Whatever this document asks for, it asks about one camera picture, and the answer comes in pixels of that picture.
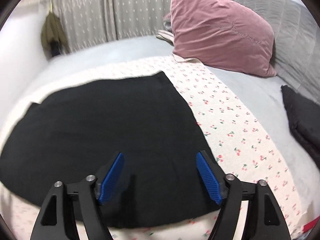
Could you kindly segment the black coat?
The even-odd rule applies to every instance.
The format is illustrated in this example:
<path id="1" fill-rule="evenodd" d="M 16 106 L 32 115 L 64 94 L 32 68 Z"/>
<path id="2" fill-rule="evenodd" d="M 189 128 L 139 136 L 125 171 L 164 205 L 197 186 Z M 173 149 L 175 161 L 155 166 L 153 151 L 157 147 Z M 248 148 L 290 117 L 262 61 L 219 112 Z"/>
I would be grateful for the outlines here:
<path id="1" fill-rule="evenodd" d="M 154 227 L 216 211 L 196 168 L 210 147 L 163 72 L 98 80 L 33 103 L 1 153 L 1 182 L 41 206 L 58 180 L 94 174 L 117 152 L 124 168 L 101 212 L 114 228 Z"/>

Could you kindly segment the red object at edge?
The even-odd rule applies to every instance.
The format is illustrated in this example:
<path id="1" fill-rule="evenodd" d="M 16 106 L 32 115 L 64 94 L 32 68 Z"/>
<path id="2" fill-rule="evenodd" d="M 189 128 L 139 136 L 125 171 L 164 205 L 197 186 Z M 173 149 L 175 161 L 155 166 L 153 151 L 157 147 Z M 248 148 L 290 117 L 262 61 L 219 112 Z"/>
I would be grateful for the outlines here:
<path id="1" fill-rule="evenodd" d="M 310 230 L 312 230 L 315 227 L 315 225 L 317 224 L 319 219 L 320 219 L 320 217 L 317 217 L 314 220 L 312 220 L 312 221 L 308 222 L 307 224 L 305 224 L 303 226 L 302 232 L 306 233 L 306 232 L 309 232 Z"/>

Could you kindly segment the cherry print bed sheet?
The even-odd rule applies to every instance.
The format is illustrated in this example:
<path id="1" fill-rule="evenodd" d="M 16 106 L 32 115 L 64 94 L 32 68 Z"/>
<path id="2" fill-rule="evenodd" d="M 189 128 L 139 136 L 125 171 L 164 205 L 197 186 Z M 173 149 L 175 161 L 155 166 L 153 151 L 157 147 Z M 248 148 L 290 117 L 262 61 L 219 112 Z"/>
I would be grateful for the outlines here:
<path id="1" fill-rule="evenodd" d="M 212 153 L 226 173 L 241 180 L 265 179 L 274 193 L 291 237 L 302 233 L 306 209 L 302 206 L 293 176 L 283 155 L 253 113 L 217 74 L 196 60 L 154 56 L 127 62 L 111 62 L 111 68 L 72 64 L 68 58 L 50 63 L 18 100 L 1 128 L 1 150 L 11 130 L 31 102 L 40 103 L 49 94 L 100 79 L 124 79 L 165 72 L 188 103 Z M 9 222 L 18 239 L 28 239 L 39 208 L 15 196 L 1 184 L 1 211 L 13 215 Z M 111 229 L 115 239 L 207 239 L 218 211 L 181 223 L 137 230 Z"/>

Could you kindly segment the black folded garment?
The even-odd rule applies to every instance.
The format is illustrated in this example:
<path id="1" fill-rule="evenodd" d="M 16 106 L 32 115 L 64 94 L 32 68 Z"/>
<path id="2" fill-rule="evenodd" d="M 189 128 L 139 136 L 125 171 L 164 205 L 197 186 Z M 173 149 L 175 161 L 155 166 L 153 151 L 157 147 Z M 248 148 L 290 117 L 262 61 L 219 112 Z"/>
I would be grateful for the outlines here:
<path id="1" fill-rule="evenodd" d="M 292 136 L 319 166 L 319 105 L 287 85 L 281 92 Z"/>

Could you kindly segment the grey quilted headboard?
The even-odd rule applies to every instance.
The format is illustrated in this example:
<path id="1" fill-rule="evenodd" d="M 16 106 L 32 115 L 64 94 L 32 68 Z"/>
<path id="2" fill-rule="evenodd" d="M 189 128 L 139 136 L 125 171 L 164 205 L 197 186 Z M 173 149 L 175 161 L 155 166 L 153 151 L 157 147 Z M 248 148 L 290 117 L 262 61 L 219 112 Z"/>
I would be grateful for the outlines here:
<path id="1" fill-rule="evenodd" d="M 272 66 L 304 97 L 319 103 L 319 26 L 292 0 L 233 0 L 264 18 L 274 32 Z"/>

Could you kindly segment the olive green hanging jacket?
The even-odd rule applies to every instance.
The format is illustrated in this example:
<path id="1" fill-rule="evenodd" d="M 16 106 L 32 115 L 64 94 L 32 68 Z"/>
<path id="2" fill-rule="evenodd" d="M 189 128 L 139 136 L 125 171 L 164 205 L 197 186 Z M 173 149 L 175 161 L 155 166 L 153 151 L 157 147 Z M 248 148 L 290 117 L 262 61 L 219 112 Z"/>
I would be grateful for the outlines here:
<path id="1" fill-rule="evenodd" d="M 70 52 L 60 19 L 53 12 L 48 13 L 42 26 L 41 44 L 51 57 Z"/>

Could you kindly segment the light grey blanket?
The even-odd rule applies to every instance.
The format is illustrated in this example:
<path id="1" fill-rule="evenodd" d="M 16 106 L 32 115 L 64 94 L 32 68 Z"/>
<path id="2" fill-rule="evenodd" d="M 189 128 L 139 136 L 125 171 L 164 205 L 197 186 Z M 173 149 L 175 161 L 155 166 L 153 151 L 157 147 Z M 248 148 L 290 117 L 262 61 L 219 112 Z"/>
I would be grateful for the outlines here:
<path id="1" fill-rule="evenodd" d="M 52 59 L 30 84 L 1 128 L 6 142 L 32 102 L 55 91 L 101 79 L 165 72 L 192 109 L 223 168 L 242 179 L 266 176 L 286 202 L 290 185 L 304 217 L 319 215 L 319 170 L 289 131 L 279 77 L 255 77 L 206 67 L 172 54 L 172 47 L 146 36 L 111 42 Z"/>

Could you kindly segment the pink velvet pillow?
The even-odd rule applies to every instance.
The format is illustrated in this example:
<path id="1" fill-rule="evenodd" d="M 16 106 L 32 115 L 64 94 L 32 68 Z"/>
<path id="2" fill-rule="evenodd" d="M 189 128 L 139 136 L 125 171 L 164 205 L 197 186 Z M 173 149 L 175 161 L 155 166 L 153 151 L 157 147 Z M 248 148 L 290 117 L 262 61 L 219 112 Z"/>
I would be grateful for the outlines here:
<path id="1" fill-rule="evenodd" d="M 171 0 L 173 54 L 259 77 L 274 77 L 274 32 L 253 10 L 231 0 Z"/>

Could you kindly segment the folded pink grey quilt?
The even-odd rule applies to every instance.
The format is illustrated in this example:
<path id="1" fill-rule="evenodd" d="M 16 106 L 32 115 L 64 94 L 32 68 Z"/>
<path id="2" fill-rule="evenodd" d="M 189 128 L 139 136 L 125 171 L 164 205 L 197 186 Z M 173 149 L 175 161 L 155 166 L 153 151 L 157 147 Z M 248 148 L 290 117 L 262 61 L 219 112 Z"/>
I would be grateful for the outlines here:
<path id="1" fill-rule="evenodd" d="M 163 27 L 164 29 L 161 29 L 157 32 L 156 37 L 160 40 L 163 40 L 165 42 L 168 42 L 172 46 L 174 45 L 174 34 L 171 27 L 171 19 L 166 18 L 163 21 Z"/>

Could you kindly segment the grey patterned curtain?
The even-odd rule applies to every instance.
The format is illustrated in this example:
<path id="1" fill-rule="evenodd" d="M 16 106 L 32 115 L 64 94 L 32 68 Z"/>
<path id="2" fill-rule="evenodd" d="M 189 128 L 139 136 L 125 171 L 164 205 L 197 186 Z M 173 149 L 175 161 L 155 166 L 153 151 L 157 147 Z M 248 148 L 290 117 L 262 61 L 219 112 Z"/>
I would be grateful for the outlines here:
<path id="1" fill-rule="evenodd" d="M 52 0 L 73 53 L 102 43 L 154 35 L 171 0 Z"/>

